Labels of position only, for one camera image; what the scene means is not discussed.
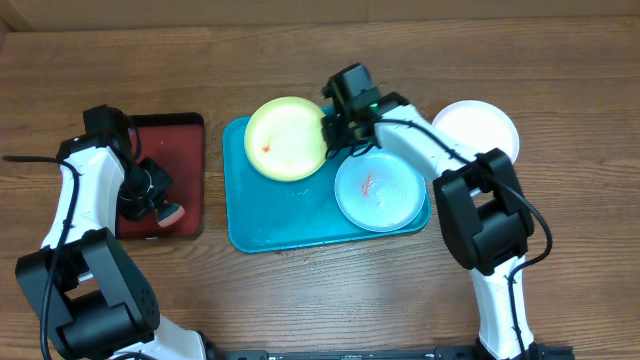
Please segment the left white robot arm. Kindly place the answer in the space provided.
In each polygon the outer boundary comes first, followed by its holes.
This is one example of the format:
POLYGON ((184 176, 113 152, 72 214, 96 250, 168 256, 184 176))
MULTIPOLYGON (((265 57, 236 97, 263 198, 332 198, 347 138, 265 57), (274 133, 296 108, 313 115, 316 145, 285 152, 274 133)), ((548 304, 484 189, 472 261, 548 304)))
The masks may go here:
POLYGON ((84 134, 60 144, 51 163, 62 187, 53 224, 38 251, 22 256, 16 279, 39 319, 43 358, 218 359, 201 332, 159 310, 153 289, 116 238, 120 218, 155 214, 175 224, 183 208, 170 202, 173 180, 142 157, 141 128, 195 125, 194 113, 127 115, 100 105, 84 111, 84 134))

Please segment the red and green sponge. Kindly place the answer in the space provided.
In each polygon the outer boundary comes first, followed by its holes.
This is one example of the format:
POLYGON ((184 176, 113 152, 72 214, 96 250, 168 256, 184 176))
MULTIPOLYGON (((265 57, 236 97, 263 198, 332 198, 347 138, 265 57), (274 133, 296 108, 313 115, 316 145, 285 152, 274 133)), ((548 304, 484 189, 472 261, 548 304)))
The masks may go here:
POLYGON ((185 215, 184 208, 177 203, 164 202, 156 209, 156 218, 161 228, 167 228, 185 215))

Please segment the white plastic plate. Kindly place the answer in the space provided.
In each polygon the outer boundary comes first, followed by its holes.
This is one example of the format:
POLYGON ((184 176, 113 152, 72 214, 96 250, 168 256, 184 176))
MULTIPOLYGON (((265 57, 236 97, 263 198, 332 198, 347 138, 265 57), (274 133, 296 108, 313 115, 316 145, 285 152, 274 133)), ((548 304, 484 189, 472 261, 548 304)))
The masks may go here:
POLYGON ((442 109, 432 125, 454 140, 480 152, 499 148, 515 163, 519 134, 511 118, 500 108, 479 100, 462 100, 442 109))

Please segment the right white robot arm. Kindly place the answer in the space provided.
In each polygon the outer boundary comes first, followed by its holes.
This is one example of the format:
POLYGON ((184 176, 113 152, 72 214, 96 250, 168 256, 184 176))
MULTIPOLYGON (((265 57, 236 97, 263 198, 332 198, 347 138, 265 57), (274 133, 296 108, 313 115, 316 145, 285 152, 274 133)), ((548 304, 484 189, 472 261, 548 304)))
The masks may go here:
POLYGON ((408 99, 382 94, 361 63, 331 76, 322 94, 334 109, 322 120, 327 155, 381 148, 431 181, 446 247, 472 276, 481 348, 493 359, 531 358, 521 278, 534 225, 509 157, 445 135, 408 99))

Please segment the yellow-green plastic plate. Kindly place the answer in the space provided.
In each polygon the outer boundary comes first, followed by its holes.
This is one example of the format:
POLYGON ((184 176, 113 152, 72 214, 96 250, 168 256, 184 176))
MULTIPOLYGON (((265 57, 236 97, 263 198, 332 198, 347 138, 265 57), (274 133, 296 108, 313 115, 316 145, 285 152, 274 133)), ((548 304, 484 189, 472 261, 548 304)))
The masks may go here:
POLYGON ((249 119, 244 149, 263 176, 281 182, 307 178, 326 161, 322 134, 324 111, 314 102, 280 97, 259 107, 249 119))

